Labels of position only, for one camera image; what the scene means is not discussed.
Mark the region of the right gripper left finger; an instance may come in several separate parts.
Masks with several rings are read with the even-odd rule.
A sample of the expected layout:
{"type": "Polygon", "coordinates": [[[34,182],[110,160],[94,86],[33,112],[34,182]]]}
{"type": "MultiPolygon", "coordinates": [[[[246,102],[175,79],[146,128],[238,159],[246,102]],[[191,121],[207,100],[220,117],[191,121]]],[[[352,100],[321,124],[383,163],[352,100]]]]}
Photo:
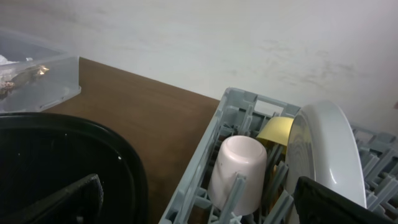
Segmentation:
{"type": "Polygon", "coordinates": [[[103,206],[98,174],[86,177],[1,218],[1,223],[97,223],[103,206]]]}

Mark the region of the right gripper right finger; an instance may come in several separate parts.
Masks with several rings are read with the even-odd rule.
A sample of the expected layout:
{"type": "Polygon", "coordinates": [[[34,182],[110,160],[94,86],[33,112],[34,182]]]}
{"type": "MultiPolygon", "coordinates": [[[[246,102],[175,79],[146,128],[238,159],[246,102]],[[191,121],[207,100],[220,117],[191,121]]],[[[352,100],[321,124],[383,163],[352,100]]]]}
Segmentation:
{"type": "Polygon", "coordinates": [[[294,205],[300,224],[393,224],[305,176],[298,178],[294,205]]]}

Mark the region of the grey plate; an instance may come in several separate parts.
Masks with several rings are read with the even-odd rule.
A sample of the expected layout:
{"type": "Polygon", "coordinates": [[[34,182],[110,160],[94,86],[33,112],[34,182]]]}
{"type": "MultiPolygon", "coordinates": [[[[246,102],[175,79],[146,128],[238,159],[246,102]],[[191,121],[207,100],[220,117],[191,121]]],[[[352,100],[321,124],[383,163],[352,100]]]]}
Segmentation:
{"type": "MultiPolygon", "coordinates": [[[[294,196],[299,177],[308,177],[366,208],[363,169],[354,135],[341,108],[319,101],[299,109],[287,144],[286,191],[294,196]]],[[[299,223],[293,204],[287,223],[299,223]]]]}

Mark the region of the yellow bowl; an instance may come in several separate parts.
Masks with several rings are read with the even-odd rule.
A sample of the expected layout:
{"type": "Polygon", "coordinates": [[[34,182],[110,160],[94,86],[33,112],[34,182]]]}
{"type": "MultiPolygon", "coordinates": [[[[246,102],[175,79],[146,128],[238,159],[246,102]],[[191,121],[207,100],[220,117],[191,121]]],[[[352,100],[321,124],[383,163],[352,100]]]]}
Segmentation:
{"type": "Polygon", "coordinates": [[[293,118],[281,116],[271,118],[256,139],[268,149],[272,149],[276,144],[283,146],[282,154],[286,155],[293,120],[293,118]]]}

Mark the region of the pink cup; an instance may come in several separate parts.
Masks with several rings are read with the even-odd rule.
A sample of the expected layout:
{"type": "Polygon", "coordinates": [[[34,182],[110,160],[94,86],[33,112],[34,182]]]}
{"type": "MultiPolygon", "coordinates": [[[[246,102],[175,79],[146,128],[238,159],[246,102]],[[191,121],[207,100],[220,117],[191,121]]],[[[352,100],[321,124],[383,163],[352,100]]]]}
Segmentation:
{"type": "Polygon", "coordinates": [[[246,183],[233,213],[245,216],[255,212],[261,201],[267,151],[257,140],[247,136],[231,136],[220,147],[213,168],[208,195],[213,205],[222,209],[238,175],[246,183]]]}

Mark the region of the brown gold snack wrapper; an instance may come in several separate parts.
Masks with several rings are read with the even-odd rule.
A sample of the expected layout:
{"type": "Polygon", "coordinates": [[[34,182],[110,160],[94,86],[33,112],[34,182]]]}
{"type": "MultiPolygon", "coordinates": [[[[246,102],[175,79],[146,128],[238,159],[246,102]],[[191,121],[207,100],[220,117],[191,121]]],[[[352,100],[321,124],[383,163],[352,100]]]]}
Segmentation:
{"type": "Polygon", "coordinates": [[[49,68],[38,65],[23,69],[16,72],[3,72],[1,74],[1,100],[5,99],[8,94],[14,90],[36,81],[49,71],[49,68]]]}

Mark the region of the white tissue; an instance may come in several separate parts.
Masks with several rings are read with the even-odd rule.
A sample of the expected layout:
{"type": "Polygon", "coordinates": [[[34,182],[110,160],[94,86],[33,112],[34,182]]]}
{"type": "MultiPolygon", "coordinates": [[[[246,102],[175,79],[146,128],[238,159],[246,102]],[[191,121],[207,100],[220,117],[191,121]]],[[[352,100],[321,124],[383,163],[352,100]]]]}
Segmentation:
{"type": "MultiPolygon", "coordinates": [[[[32,58],[28,57],[25,59],[26,62],[33,60],[32,58]]],[[[20,61],[11,61],[8,60],[5,56],[0,55],[0,65],[8,65],[13,63],[19,63],[20,61]]]]}

